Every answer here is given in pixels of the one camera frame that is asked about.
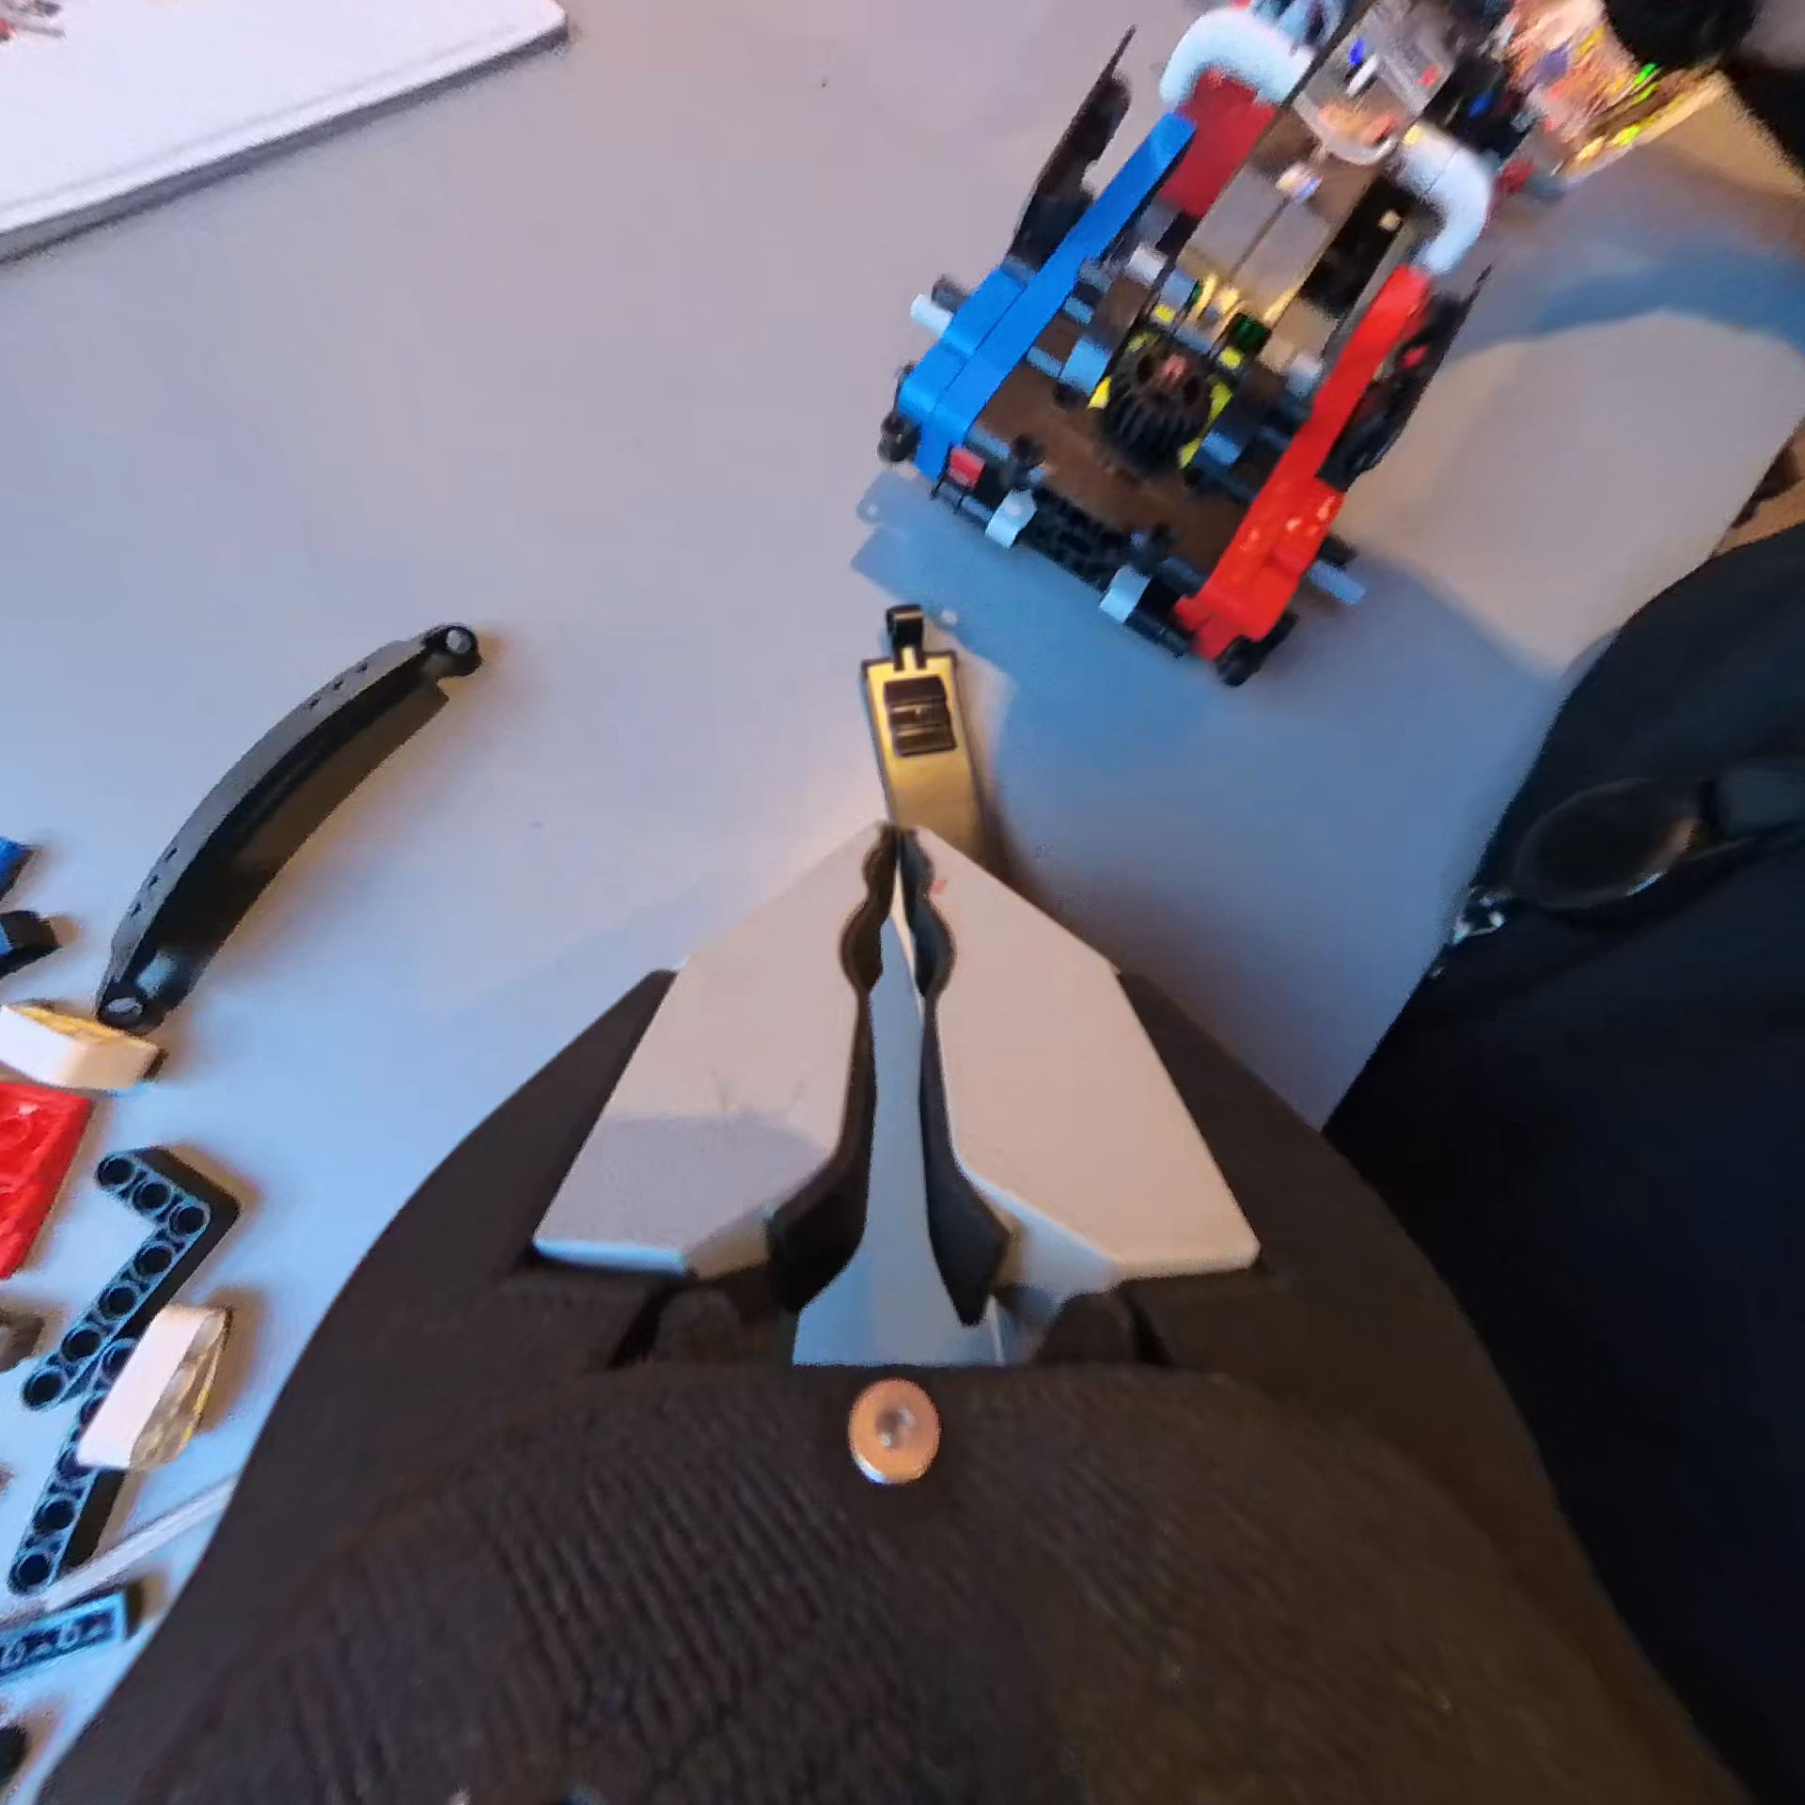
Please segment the black curved brick panel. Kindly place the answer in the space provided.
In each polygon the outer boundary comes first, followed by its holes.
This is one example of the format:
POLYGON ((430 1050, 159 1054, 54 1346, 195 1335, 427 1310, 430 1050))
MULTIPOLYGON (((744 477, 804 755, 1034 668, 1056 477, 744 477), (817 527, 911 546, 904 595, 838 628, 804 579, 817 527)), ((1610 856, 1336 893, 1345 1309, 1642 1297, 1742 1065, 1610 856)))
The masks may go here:
POLYGON ((873 751, 896 828, 937 833, 1004 878, 1005 854, 979 783, 960 667, 914 604, 886 615, 886 651, 862 667, 873 751))
POLYGON ((329 815, 482 667, 467 624, 393 640, 343 668, 195 804, 109 944, 96 1019, 149 1031, 180 1007, 258 898, 329 815))

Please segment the holographic sticker sheet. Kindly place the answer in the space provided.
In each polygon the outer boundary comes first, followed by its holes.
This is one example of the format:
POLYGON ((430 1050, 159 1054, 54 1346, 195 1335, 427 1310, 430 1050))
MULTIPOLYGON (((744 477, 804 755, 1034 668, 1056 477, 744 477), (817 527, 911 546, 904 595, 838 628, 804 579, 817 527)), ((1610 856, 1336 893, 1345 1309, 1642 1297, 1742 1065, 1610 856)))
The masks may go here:
POLYGON ((1632 55, 1598 3, 1517 4, 1510 61, 1537 117, 1526 157, 1572 183, 1719 98, 1714 68, 1663 70, 1632 55))

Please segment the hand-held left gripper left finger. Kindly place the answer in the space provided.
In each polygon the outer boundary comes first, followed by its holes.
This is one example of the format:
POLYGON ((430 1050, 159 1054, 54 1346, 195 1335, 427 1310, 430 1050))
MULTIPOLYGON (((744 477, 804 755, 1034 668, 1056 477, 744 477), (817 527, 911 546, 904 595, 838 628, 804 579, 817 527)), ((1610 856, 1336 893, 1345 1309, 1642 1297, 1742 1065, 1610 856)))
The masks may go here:
POLYGON ((804 1310, 866 1231, 873 990, 896 831, 868 825, 669 983, 532 1231, 566 1268, 762 1277, 804 1310))

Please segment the open instruction booklet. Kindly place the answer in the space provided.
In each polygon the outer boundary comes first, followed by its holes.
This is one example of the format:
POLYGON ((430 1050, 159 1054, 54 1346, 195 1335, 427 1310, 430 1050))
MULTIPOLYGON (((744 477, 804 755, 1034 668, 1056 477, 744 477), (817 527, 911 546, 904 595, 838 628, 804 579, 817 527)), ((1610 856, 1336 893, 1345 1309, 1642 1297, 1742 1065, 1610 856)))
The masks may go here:
POLYGON ((4 3, 3 257, 566 39, 555 3, 4 3))

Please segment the toy brick car model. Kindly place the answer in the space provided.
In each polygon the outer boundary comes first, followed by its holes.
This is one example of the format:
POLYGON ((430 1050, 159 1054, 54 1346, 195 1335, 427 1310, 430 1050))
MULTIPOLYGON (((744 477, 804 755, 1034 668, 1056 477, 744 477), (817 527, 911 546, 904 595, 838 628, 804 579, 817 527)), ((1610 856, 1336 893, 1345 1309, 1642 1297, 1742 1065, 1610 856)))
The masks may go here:
POLYGON ((1450 277, 1533 125, 1513 23, 1513 4, 1208 6, 1094 187, 1133 98, 1124 39, 1004 261, 915 298, 932 344, 882 459, 1243 685, 1298 595, 1364 593, 1338 517, 1474 308, 1450 277))

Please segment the pile of loose toy bricks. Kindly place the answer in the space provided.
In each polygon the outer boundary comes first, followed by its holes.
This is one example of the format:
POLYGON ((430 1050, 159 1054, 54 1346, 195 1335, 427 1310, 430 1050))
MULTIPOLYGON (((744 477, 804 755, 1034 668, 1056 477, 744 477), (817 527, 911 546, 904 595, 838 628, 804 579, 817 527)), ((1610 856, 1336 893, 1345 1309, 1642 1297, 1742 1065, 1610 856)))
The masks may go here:
MULTIPOLYGON (((4 1277, 19 1270, 49 1220, 99 1095, 134 1089, 157 1058, 113 1022, 34 1001, 4 1006, 4 1277)), ((84 1435, 175 1294, 238 1217, 227 1191, 163 1148, 108 1153, 94 1181, 140 1217, 146 1233, 19 1383, 27 1412, 72 1416, 4 1570, 8 1594, 36 1603, 34 1615, 4 1625, 4 1679, 108 1647, 134 1626, 126 1585, 101 1592, 94 1608, 49 1608, 52 1591, 93 1557, 128 1467, 126 1453, 87 1459, 84 1435)))

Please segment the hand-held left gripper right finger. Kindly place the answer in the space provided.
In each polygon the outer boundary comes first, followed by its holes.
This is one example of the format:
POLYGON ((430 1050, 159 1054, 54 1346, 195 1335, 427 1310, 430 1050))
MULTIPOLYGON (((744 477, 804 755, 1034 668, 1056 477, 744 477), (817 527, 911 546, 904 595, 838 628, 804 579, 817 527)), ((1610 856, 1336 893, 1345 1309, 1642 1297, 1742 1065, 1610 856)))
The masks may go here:
POLYGON ((898 878, 928 1233, 960 1322, 1249 1272, 1258 1233, 1115 964, 927 828, 898 878))

